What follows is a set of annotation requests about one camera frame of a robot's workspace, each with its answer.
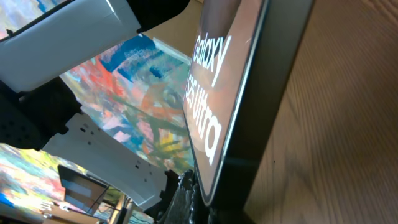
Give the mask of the Galaxy S25 Ultra smartphone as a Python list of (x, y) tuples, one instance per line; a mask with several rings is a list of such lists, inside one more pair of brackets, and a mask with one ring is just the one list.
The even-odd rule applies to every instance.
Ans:
[(183, 114), (206, 206), (246, 203), (312, 7), (312, 0), (203, 3)]

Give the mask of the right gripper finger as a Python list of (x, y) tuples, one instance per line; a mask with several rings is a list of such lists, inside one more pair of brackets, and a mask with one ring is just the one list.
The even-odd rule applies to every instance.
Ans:
[(178, 177), (172, 201), (158, 224), (208, 224), (210, 210), (205, 207), (194, 171), (187, 170)]

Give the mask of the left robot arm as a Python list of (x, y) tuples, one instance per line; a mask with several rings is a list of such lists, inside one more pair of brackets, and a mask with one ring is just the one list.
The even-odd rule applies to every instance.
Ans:
[(158, 220), (190, 154), (187, 66), (145, 31), (187, 1), (64, 1), (1, 40), (1, 142), (44, 151)]

